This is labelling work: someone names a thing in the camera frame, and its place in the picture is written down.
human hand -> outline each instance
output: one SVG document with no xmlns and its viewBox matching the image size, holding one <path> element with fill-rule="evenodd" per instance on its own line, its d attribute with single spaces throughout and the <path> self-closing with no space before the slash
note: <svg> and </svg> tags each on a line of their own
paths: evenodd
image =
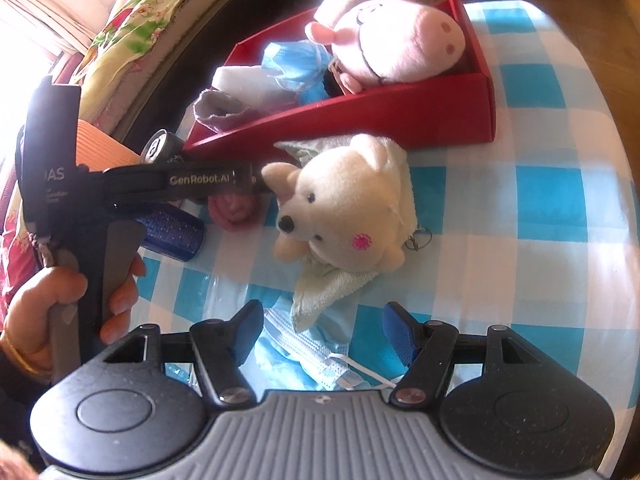
<svg viewBox="0 0 640 480">
<path fill-rule="evenodd" d="M 131 308 L 138 300 L 134 276 L 144 276 L 146 267 L 136 254 L 124 283 L 111 295 L 109 309 L 113 314 L 100 329 L 100 339 L 111 344 L 127 333 Z M 49 341 L 48 317 L 56 303 L 73 303 L 86 292 L 87 280 L 66 267 L 43 269 L 25 283 L 14 296 L 4 320 L 0 348 L 18 368 L 24 368 L 15 352 L 32 368 L 50 372 L 53 362 Z"/>
</svg>

red box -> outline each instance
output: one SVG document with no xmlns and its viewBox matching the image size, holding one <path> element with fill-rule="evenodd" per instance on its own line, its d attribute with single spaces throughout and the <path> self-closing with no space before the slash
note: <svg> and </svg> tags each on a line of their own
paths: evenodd
<svg viewBox="0 0 640 480">
<path fill-rule="evenodd" d="M 326 99 L 222 134 L 196 122 L 184 147 L 186 154 L 264 163 L 288 160 L 273 147 L 279 140 L 355 133 L 389 137 L 405 150 L 492 142 L 494 85 L 478 37 L 461 0 L 447 0 L 439 8 L 458 22 L 466 38 L 465 53 L 446 73 L 418 83 Z M 260 65 L 271 41 L 305 39 L 305 25 L 315 12 L 293 16 L 236 44 L 225 65 Z"/>
</svg>

blue and white tablecloth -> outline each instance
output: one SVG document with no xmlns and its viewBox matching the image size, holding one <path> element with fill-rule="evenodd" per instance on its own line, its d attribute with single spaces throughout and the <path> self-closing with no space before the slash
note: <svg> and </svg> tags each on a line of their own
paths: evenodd
<svg viewBox="0 0 640 480">
<path fill-rule="evenodd" d="M 554 23 L 521 1 L 466 10 L 494 76 L 495 142 L 410 153 L 418 220 L 433 239 L 343 301 L 337 333 L 350 357 L 394 378 L 404 368 L 382 333 L 387 301 L 461 332 L 510 325 L 614 409 L 600 469 L 609 475 L 640 388 L 636 187 L 596 81 Z M 178 133 L 192 123 L 188 110 Z M 262 225 L 236 234 L 209 221 L 206 247 L 185 265 L 143 251 L 132 324 L 183 331 L 228 319 L 251 298 L 270 307 L 290 296 L 300 268 L 271 256 L 275 215 L 265 204 Z M 252 359 L 244 369 L 257 377 Z"/>
</svg>

bear's nose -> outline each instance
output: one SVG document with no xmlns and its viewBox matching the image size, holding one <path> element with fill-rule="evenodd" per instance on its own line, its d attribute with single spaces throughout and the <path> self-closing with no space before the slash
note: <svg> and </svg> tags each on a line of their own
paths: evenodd
<svg viewBox="0 0 640 480">
<path fill-rule="evenodd" d="M 295 229 L 296 225 L 293 223 L 293 218 L 289 215 L 284 215 L 278 222 L 278 227 L 284 233 L 290 233 Z"/>
</svg>

brown floor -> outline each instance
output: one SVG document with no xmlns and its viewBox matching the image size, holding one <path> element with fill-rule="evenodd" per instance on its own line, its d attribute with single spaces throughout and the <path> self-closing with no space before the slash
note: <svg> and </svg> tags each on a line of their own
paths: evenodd
<svg viewBox="0 0 640 480">
<path fill-rule="evenodd" d="M 481 0 L 464 0 L 466 2 Z M 581 51 L 609 104 L 640 182 L 640 32 L 625 0 L 527 0 Z"/>
</svg>

